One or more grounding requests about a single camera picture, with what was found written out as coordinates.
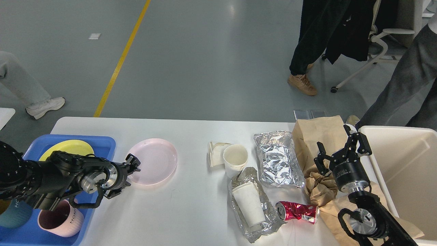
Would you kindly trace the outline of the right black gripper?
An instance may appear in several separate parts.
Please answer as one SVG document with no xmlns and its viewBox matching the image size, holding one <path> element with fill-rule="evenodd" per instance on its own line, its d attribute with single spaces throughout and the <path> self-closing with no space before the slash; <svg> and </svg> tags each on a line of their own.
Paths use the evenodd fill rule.
<svg viewBox="0 0 437 246">
<path fill-rule="evenodd" d="M 364 190 L 370 185 L 370 179 L 360 161 L 362 156 L 372 155 L 372 150 L 366 135 L 352 129 L 348 124 L 343 125 L 348 140 L 340 150 L 340 155 L 332 157 L 326 154 L 323 143 L 317 142 L 319 153 L 314 158 L 314 162 L 321 175 L 328 177 L 333 174 L 339 191 L 352 193 Z M 324 164 L 324 160 L 331 161 L 329 168 Z"/>
</svg>

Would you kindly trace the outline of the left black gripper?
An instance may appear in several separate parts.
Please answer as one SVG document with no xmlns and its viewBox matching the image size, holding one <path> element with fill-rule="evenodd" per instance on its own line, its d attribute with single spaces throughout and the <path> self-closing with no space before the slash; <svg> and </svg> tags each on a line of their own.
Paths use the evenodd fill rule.
<svg viewBox="0 0 437 246">
<path fill-rule="evenodd" d="M 111 199 L 119 195 L 126 187 L 131 186 L 127 177 L 135 172 L 140 172 L 140 160 L 129 153 L 124 163 L 110 162 L 105 168 L 106 182 L 102 185 L 104 197 Z"/>
</svg>

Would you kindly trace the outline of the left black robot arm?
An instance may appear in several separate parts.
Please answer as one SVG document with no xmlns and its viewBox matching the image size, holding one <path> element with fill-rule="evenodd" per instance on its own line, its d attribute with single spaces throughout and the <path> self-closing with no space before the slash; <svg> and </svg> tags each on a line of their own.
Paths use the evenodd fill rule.
<svg viewBox="0 0 437 246">
<path fill-rule="evenodd" d="M 73 208 L 97 208 L 103 198 L 111 199 L 129 187 L 127 177 L 140 171 L 140 160 L 132 154 L 123 163 L 64 151 L 53 151 L 45 161 L 22 156 L 1 142 L 1 199 L 18 199 L 41 210 L 53 211 L 65 199 Z"/>
</svg>

